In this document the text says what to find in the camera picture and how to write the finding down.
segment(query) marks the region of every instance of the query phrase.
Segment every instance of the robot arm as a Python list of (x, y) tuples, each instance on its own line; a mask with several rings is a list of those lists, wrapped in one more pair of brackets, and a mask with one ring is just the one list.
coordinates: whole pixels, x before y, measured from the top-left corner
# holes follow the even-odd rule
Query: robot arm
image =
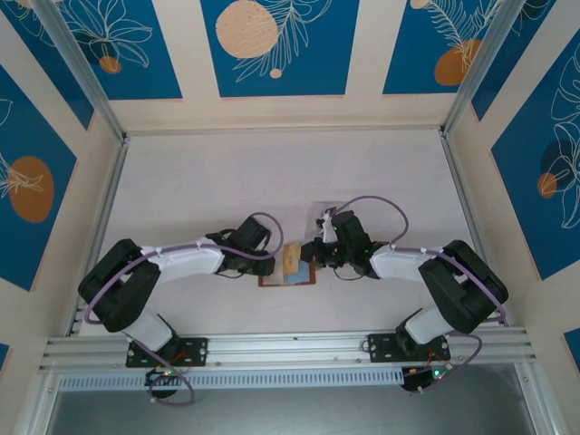
[(233, 248), (250, 256), (268, 256), (267, 251), (258, 247), (267, 244), (270, 235), (269, 229), (249, 217), (240, 228), (208, 234), (190, 244), (191, 248), (137, 246), (132, 240), (124, 239), (82, 280), (79, 294), (89, 304), (125, 266), (147, 257), (117, 280), (93, 311), (110, 333), (123, 331), (153, 352), (171, 358), (174, 349), (170, 344), (179, 338), (159, 315), (145, 308), (151, 293), (168, 281), (197, 274), (237, 270), (249, 275), (271, 275), (275, 265), (272, 257), (255, 260), (226, 250)]
[(323, 237), (303, 246), (303, 261), (332, 268), (349, 264), (361, 276), (409, 279), (427, 286), (434, 305), (412, 314), (397, 328), (397, 344), (410, 361), (441, 335), (454, 330), (471, 333), (496, 309), (466, 274), (479, 280), (500, 304), (508, 299), (503, 283), (465, 242), (455, 240), (437, 251), (372, 242), (352, 211), (333, 215), (331, 210), (318, 224)]

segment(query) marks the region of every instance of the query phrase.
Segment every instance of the white table surface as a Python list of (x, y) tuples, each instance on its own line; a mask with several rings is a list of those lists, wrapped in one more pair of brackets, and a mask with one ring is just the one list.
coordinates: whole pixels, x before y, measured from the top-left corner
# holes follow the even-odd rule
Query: white table surface
[[(471, 243), (435, 130), (231, 132), (132, 138), (101, 254), (127, 237), (140, 246), (185, 243), (237, 227), (254, 211), (276, 216), (286, 241), (305, 242), (316, 203), (362, 194), (406, 211), (402, 247)], [(403, 228), (381, 202), (352, 209), (373, 240)], [(273, 236), (270, 247), (276, 243)], [(332, 270), (316, 280), (261, 288), (255, 276), (194, 275), (157, 288), (148, 307), (179, 334), (251, 334), (394, 328), (432, 302), (424, 285), (404, 280), (344, 282)], [(102, 334), (82, 325), (81, 335)]]

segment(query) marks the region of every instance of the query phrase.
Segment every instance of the purple cable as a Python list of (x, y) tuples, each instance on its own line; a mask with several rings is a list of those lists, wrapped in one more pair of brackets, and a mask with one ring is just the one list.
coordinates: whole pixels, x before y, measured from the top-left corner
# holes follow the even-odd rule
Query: purple cable
[[(127, 274), (127, 272), (129, 272), (133, 267), (139, 265), (143, 261), (145, 261), (148, 258), (151, 258), (153, 256), (157, 256), (160, 254), (167, 254), (170, 252), (181, 251), (181, 250), (185, 250), (185, 249), (197, 248), (197, 249), (215, 249), (217, 251), (227, 251), (227, 252), (231, 252), (234, 254), (238, 254), (239, 256), (243, 256), (245, 258), (249, 258), (250, 260), (267, 260), (268, 258), (272, 258), (278, 252), (280, 252), (280, 249), (282, 249), (282, 247), (284, 246), (284, 231), (282, 230), (282, 226), (280, 225), (280, 222), (278, 222), (278, 220), (275, 217), (273, 217), (272, 215), (270, 215), (269, 213), (266, 213), (263, 211), (257, 211), (256, 213), (253, 213), (252, 215), (250, 215), (250, 217), (254, 217), (254, 216), (265, 216), (267, 218), (270, 218), (275, 223), (275, 225), (278, 228), (278, 231), (280, 232), (280, 243), (278, 243), (278, 246), (276, 247), (276, 249), (274, 251), (272, 251), (270, 254), (268, 254), (267, 256), (253, 256), (251, 254), (247, 254), (245, 252), (239, 251), (237, 249), (234, 249), (233, 247), (228, 247), (228, 246), (219, 246), (219, 245), (210, 245), (210, 244), (198, 245), (197, 243), (188, 243), (186, 245), (170, 246), (170, 247), (166, 247), (164, 249), (161, 249), (160, 252), (158, 252), (158, 251), (149, 252), (148, 254), (146, 254), (144, 256), (140, 256), (136, 260), (133, 260), (128, 265), (126, 265), (117, 274), (115, 274), (115, 276), (113, 278), (111, 278), (107, 282), (107, 284), (105, 284), (102, 287), (101, 290), (99, 290), (99, 292), (95, 295), (95, 297), (91, 300), (91, 302), (87, 306), (87, 309), (84, 313), (84, 321), (87, 324), (102, 324), (102, 322), (92, 320), (90, 317), (95, 305), (97, 305), (99, 303), (99, 301), (104, 296), (104, 294), (107, 293), (111, 289), (111, 287), (113, 286), (113, 284), (115, 284), (117, 282), (117, 280), (121, 279), (121, 277), (124, 276), (125, 274)], [(161, 358), (156, 353), (154, 353), (144, 343), (140, 342), (139, 340), (134, 339), (133, 337), (131, 337), (127, 333), (125, 333), (125, 334), (129, 338), (131, 338), (131, 340), (133, 340), (141, 349), (143, 349), (143, 351), (148, 353), (152, 358), (155, 358), (163, 366), (167, 367), (172, 372), (174, 372), (176, 374), (176, 376), (188, 387), (188, 390), (191, 393), (189, 400), (184, 401), (182, 403), (173, 403), (170, 401), (160, 401), (160, 400), (155, 399), (153, 397), (153, 386), (155, 385), (155, 382), (152, 382), (150, 387), (149, 387), (149, 395), (151, 396), (151, 398), (155, 399), (157, 403), (162, 403), (164, 405), (169, 405), (169, 406), (188, 406), (188, 405), (192, 404), (194, 401), (193, 387), (191, 386), (191, 383), (186, 379), (186, 377), (183, 376), (183, 374), (181, 374), (181, 372), (179, 370), (177, 370), (175, 367), (173, 367), (169, 362), (165, 361), (163, 358)]]
[[(462, 370), (464, 370), (469, 363), (471, 363), (473, 360), (475, 360), (475, 358), (479, 355), (479, 353), (481, 352), (481, 348), (483, 347), (483, 341), (477, 337), (476, 335), (472, 334), (472, 333), (459, 333), (457, 331), (453, 331), (451, 333), (449, 333), (449, 335), (452, 335), (454, 337), (465, 337), (465, 338), (472, 338), (473, 340), (478, 342), (478, 347), (476, 348), (475, 352), (471, 354), (471, 356), (465, 360), (465, 362), (461, 365), (456, 366), (453, 370), (451, 370), (451, 372), (449, 372), (448, 375), (443, 376), (442, 379), (432, 383), (431, 385), (429, 385), (428, 387), (425, 387), (423, 389), (421, 389), (421, 391), (416, 391), (416, 392), (428, 392), (429, 390), (432, 390), (434, 388), (437, 388), (437, 386), (441, 385), (442, 383), (444, 383), (448, 378), (450, 378), (452, 375), (461, 372)], [(411, 376), (413, 374), (417, 374), (417, 373), (407, 373), (405, 376)]]
[(475, 275), (473, 275), (465, 266), (461, 265), (455, 258), (450, 257), (450, 256), (446, 256), (442, 252), (432, 251), (429, 249), (419, 249), (417, 247), (397, 247), (397, 246), (394, 246), (393, 250), (399, 251), (399, 252), (407, 252), (410, 254), (427, 254), (430, 256), (438, 256), (439, 258), (444, 259), (445, 261), (447, 261), (448, 263), (450, 263), (451, 265), (453, 265), (457, 269), (459, 269), (467, 278), (469, 278), (470, 281), (472, 281), (477, 287), (479, 287), (479, 290), (481, 290), (484, 293), (484, 295), (487, 296), (489, 298), (489, 300), (493, 303), (493, 305), (495, 305), (496, 308), (499, 310), (499, 316), (494, 317), (492, 319), (488, 319), (488, 322), (506, 320), (506, 318), (507, 318), (506, 309), (499, 302), (499, 300), (493, 295), (493, 293), (491, 293), (489, 291), (489, 289), (486, 287), (486, 285), (483, 284), (479, 280), (479, 278), (477, 278)]
[(121, 277), (123, 277), (125, 274), (127, 274), (127, 272), (129, 272), (133, 267), (137, 266), (138, 264), (142, 263), (143, 261), (145, 261), (153, 256), (157, 256), (160, 254), (168, 254), (168, 253), (176, 252), (176, 251), (182, 251), (185, 249), (198, 248), (198, 249), (215, 249), (217, 251), (232, 252), (234, 254), (238, 254), (239, 256), (249, 258), (250, 260), (267, 260), (268, 258), (272, 258), (278, 252), (280, 252), (280, 249), (282, 249), (282, 246), (284, 245), (284, 231), (282, 230), (282, 226), (280, 225), (280, 222), (278, 222), (278, 220), (275, 217), (273, 217), (272, 215), (270, 215), (266, 212), (258, 211), (256, 213), (253, 213), (252, 215), (250, 215), (250, 217), (253, 217), (253, 216), (266, 216), (267, 218), (272, 219), (272, 221), (278, 227), (278, 231), (280, 232), (280, 243), (278, 243), (278, 246), (276, 247), (276, 249), (274, 251), (272, 251), (270, 254), (268, 254), (267, 256), (253, 256), (251, 254), (247, 254), (245, 252), (239, 251), (239, 250), (234, 249), (233, 247), (229, 247), (229, 246), (219, 246), (219, 245), (209, 245), (209, 244), (198, 245), (197, 243), (187, 243), (186, 245), (169, 246), (169, 247), (166, 247), (164, 249), (161, 249), (161, 251), (159, 253), (158, 253), (158, 251), (149, 252), (148, 254), (146, 254), (144, 256), (140, 256), (136, 260), (130, 262), (123, 269), (121, 269), (117, 274), (115, 274), (115, 276), (113, 278), (111, 278), (109, 281), (107, 281), (107, 284), (105, 284), (102, 287), (102, 289), (99, 290), (99, 292), (95, 295), (95, 297), (91, 300), (91, 302), (87, 306), (87, 309), (84, 312), (84, 321), (87, 324), (102, 324), (102, 322), (95, 321), (95, 320), (92, 320), (90, 318), (90, 315), (91, 315), (92, 310), (94, 309), (95, 305), (97, 305), (99, 303), (102, 296), (105, 293), (107, 293), (109, 291), (109, 289), (112, 287), (112, 285), (115, 284), (119, 279), (121, 279)]
[(350, 206), (353, 202), (360, 201), (361, 199), (377, 199), (379, 201), (386, 202), (387, 204), (393, 206), (401, 214), (403, 220), (405, 221), (405, 228), (402, 230), (402, 232), (397, 237), (395, 237), (393, 240), (391, 240), (392, 245), (397, 243), (399, 240), (401, 240), (402, 237), (405, 236), (405, 234), (407, 234), (407, 231), (409, 231), (409, 218), (407, 217), (405, 212), (402, 211), (402, 208), (400, 208), (397, 204), (392, 202), (390, 199), (379, 197), (377, 195), (361, 195), (360, 197), (353, 198), (350, 201), (347, 201), (344, 204), (342, 204), (339, 208), (337, 208), (336, 211), (334, 211), (333, 215), (340, 213), (345, 208)]

